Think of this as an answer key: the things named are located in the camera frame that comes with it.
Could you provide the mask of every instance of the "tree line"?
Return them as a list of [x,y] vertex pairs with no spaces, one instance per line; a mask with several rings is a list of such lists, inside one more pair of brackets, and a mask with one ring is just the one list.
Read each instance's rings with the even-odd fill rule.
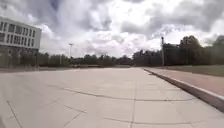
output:
[[[184,37],[178,45],[163,44],[164,65],[214,65],[224,64],[224,36],[219,36],[212,46],[202,47],[194,36]],[[50,55],[38,53],[36,58],[39,66],[68,67],[71,65],[96,65],[96,66],[162,66],[162,51],[140,50],[135,52],[132,58],[122,56],[120,58],[108,55],[85,55],[84,57],[69,58],[65,55]],[[22,57],[24,64],[34,65],[34,57]]]

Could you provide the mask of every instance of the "concrete pavement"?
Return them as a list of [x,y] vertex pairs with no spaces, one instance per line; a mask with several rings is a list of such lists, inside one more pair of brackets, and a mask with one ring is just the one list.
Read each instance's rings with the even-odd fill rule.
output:
[[0,81],[6,128],[224,127],[222,112],[139,68],[5,73]]

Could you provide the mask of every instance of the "building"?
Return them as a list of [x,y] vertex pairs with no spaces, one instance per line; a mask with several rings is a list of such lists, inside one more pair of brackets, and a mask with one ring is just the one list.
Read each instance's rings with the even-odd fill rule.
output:
[[23,56],[35,56],[41,29],[0,17],[0,67],[21,65]]

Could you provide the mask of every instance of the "grass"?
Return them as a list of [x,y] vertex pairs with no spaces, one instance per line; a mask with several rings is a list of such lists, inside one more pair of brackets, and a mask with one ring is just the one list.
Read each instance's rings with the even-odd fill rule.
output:
[[210,66],[169,66],[166,69],[224,77],[224,65]]

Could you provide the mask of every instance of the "white cloud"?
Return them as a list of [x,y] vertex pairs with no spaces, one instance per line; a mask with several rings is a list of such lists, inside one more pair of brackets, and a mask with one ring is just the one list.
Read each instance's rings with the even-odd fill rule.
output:
[[76,57],[131,56],[140,49],[160,49],[161,35],[172,44],[188,35],[195,35],[203,46],[208,44],[210,39],[224,33],[222,3],[220,0],[0,0],[0,16],[41,28],[43,52],[68,55],[68,44],[72,42],[72,54]]

